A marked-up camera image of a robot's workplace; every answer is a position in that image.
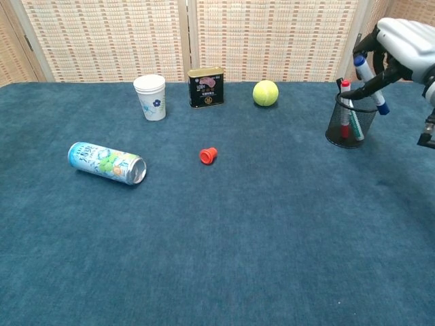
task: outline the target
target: white paper cup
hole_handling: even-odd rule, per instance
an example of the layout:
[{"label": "white paper cup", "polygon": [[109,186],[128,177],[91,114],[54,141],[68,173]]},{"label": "white paper cup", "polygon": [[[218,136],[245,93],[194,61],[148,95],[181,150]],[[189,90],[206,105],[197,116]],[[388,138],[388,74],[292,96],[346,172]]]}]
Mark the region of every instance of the white paper cup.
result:
[{"label": "white paper cup", "polygon": [[160,75],[144,75],[134,80],[143,114],[149,121],[158,121],[166,116],[164,100],[165,80]]}]

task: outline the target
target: tennis ball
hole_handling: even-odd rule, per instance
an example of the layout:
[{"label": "tennis ball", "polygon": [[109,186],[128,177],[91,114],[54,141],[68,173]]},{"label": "tennis ball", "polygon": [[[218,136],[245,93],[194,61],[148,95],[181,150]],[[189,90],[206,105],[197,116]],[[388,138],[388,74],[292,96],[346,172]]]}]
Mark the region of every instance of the tennis ball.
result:
[{"label": "tennis ball", "polygon": [[255,103],[262,107],[268,107],[278,99],[278,86],[271,80],[259,81],[252,92]]}]

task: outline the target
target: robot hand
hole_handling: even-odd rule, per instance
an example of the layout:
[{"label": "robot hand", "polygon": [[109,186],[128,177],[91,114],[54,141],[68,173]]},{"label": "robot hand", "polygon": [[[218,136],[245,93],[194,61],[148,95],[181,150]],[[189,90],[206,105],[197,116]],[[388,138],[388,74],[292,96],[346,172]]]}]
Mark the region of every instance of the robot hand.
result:
[{"label": "robot hand", "polygon": [[[434,27],[411,20],[382,18],[373,32],[355,46],[353,57],[366,58],[368,52],[373,52],[373,67],[377,75],[365,81],[363,87],[343,92],[343,98],[358,100],[370,96],[402,78],[424,85],[422,95],[435,107]],[[435,141],[431,141],[434,126],[435,109],[425,121],[418,145],[435,148]]]}]

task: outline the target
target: blue carpet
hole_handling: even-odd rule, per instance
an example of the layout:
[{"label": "blue carpet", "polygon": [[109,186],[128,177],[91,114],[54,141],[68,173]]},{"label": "blue carpet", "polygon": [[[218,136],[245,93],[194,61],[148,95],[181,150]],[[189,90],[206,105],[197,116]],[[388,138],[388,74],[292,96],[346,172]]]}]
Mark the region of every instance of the blue carpet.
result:
[{"label": "blue carpet", "polygon": [[[430,325],[435,151],[422,87],[385,89],[359,149],[324,136],[335,83],[253,83],[192,109],[167,85],[0,89],[0,325]],[[137,186],[67,162],[76,141],[137,153]],[[214,146],[213,165],[198,153]]]}]

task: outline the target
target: black mesh pen holder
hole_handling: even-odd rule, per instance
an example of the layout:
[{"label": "black mesh pen holder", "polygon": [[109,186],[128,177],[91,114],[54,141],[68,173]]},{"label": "black mesh pen holder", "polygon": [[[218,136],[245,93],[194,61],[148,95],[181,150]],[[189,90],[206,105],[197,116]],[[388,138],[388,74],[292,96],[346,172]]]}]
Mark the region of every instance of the black mesh pen holder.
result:
[{"label": "black mesh pen holder", "polygon": [[360,147],[364,143],[376,112],[377,108],[370,97],[349,101],[341,98],[338,93],[325,136],[339,147]]}]

